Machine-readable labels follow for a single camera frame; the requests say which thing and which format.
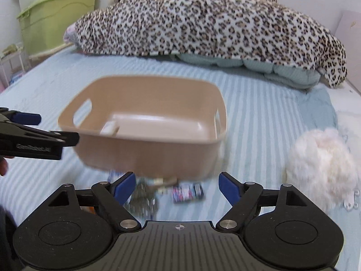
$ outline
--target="green plush object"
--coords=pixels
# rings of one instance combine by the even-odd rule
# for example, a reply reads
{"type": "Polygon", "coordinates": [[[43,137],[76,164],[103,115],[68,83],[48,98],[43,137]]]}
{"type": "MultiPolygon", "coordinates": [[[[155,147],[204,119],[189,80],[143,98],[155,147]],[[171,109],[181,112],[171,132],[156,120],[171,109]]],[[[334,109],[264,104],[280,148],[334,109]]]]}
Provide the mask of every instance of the green plush object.
{"type": "Polygon", "coordinates": [[[241,67],[244,65],[249,70],[262,73],[266,79],[280,82],[297,89],[311,88],[318,83],[321,77],[321,74],[317,70],[304,70],[302,68],[275,65],[254,60],[223,59],[195,54],[178,54],[177,57],[184,62],[196,65],[216,65],[228,68],[241,67]]]}

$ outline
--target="black circular cover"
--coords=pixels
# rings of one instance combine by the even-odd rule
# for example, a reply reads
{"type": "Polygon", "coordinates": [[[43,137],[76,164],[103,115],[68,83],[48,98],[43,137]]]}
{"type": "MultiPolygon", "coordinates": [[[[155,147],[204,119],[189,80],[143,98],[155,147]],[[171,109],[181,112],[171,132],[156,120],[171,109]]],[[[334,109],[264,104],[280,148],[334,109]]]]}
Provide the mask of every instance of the black circular cover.
{"type": "Polygon", "coordinates": [[[341,252],[340,228],[320,209],[282,207],[252,220],[244,231],[250,251],[278,269],[319,270],[341,252]]]}
{"type": "Polygon", "coordinates": [[[24,221],[13,244],[21,261],[36,269],[69,270],[100,257],[112,242],[101,217],[66,207],[48,208],[24,221]]]}

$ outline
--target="leopard print blanket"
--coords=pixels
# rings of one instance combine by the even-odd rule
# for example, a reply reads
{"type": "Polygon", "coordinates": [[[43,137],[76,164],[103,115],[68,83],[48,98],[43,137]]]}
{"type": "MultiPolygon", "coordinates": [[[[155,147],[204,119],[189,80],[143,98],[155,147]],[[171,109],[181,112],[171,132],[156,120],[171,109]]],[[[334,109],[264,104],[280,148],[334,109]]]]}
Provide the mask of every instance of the leopard print blanket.
{"type": "Polygon", "coordinates": [[[89,54],[193,53],[318,70],[331,87],[347,76],[342,43],[275,0],[120,0],[76,24],[89,54]]]}

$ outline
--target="green plastic storage box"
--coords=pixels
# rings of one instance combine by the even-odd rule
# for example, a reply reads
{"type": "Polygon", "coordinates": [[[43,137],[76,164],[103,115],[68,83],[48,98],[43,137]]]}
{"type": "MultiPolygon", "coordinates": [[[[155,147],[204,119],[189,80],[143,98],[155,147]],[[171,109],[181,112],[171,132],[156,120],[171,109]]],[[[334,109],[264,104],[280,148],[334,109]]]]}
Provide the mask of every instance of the green plastic storage box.
{"type": "Polygon", "coordinates": [[[30,56],[64,44],[69,25],[94,10],[95,0],[37,0],[18,15],[24,47],[30,56]]]}

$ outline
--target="striped bed sheet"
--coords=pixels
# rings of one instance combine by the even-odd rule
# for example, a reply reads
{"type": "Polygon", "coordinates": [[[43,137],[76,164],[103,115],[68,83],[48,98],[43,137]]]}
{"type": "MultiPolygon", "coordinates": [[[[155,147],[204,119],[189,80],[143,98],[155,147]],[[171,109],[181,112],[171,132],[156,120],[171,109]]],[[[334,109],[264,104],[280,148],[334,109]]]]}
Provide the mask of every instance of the striped bed sheet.
{"type": "MultiPolygon", "coordinates": [[[[39,128],[56,130],[58,116],[77,93],[94,80],[114,74],[207,80],[219,87],[226,103],[228,135],[214,177],[202,181],[205,200],[174,205],[171,195],[160,196],[157,220],[217,222],[230,209],[218,191],[217,173],[227,171],[241,182],[254,181],[264,188],[279,189],[287,153],[297,137],[306,130],[337,127],[335,110],[323,88],[306,93],[266,81],[262,75],[243,68],[222,70],[171,60],[85,56],[73,47],[52,56],[3,92],[1,106],[39,113],[43,118],[39,128]]],[[[82,109],[77,113],[79,119],[88,112],[86,106],[82,109]]],[[[16,224],[61,184],[72,183],[84,189],[109,178],[109,172],[84,166],[72,148],[64,149],[61,161],[15,158],[9,160],[9,168],[7,176],[0,178],[0,204],[16,224]]],[[[331,215],[346,237],[338,262],[340,271],[357,270],[359,215],[359,211],[346,213],[343,208],[331,215]]]]}

